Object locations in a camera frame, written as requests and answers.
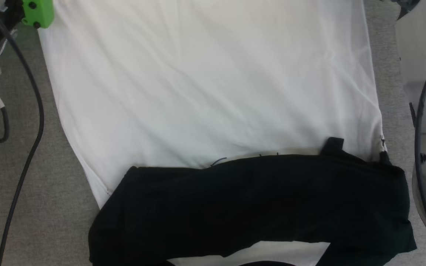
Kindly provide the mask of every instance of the cable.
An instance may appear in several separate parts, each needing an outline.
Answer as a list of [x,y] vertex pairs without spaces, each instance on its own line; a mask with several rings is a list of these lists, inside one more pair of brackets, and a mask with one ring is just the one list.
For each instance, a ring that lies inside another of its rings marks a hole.
[[3,125],[4,125],[4,134],[3,137],[0,138],[0,143],[5,143],[9,138],[9,116],[7,115],[6,107],[4,106],[3,101],[0,98],[0,110],[3,115]]
[[19,57],[19,60],[21,61],[22,66],[24,67],[24,70],[27,73],[27,77],[29,77],[29,81],[31,82],[32,88],[34,90],[34,94],[35,94],[35,97],[36,97],[35,99],[37,100],[37,106],[38,106],[38,109],[39,109],[39,130],[37,132],[37,137],[34,141],[34,144],[32,145],[32,148],[29,152],[29,155],[27,156],[27,160],[26,160],[26,163],[25,163],[24,168],[22,170],[21,176],[19,177],[19,182],[17,184],[16,192],[14,194],[14,198],[12,199],[12,203],[11,203],[9,213],[7,214],[6,225],[4,226],[3,236],[2,236],[2,239],[1,239],[1,245],[0,245],[0,266],[1,266],[4,248],[6,246],[7,234],[9,233],[9,227],[11,225],[11,220],[12,220],[12,216],[14,214],[14,210],[16,208],[17,199],[19,198],[19,194],[21,193],[22,184],[24,183],[24,179],[26,178],[27,170],[29,169],[29,166],[31,164],[32,157],[34,157],[34,153],[37,150],[37,146],[39,145],[40,140],[42,138],[42,134],[44,132],[44,106],[42,105],[42,98],[40,96],[40,92],[39,92],[39,88],[37,87],[36,80],[34,79],[34,75],[32,74],[32,71],[29,68],[29,65],[27,64],[24,56],[22,55],[21,50],[17,46],[16,41],[11,36],[10,32],[7,30],[6,26],[2,22],[1,18],[0,18],[0,30],[4,34],[4,36],[6,37],[9,44],[14,49],[14,52],[17,54],[17,57]]
[[422,93],[419,99],[419,108],[417,109],[416,120],[415,120],[415,170],[417,177],[417,185],[420,191],[420,199],[425,210],[426,215],[426,197],[425,191],[423,189],[422,183],[422,162],[420,160],[421,154],[421,142],[422,142],[422,118],[423,118],[423,109],[425,107],[426,100],[426,81],[422,89]]

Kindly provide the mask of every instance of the black garment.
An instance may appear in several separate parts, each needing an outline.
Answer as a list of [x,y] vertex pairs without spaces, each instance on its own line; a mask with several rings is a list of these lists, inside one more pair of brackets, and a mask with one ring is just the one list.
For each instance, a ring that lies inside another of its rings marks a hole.
[[132,167],[88,235],[94,266],[229,256],[259,241],[329,242],[319,266],[384,265],[416,249],[404,171],[330,138],[320,155],[246,158],[204,170]]

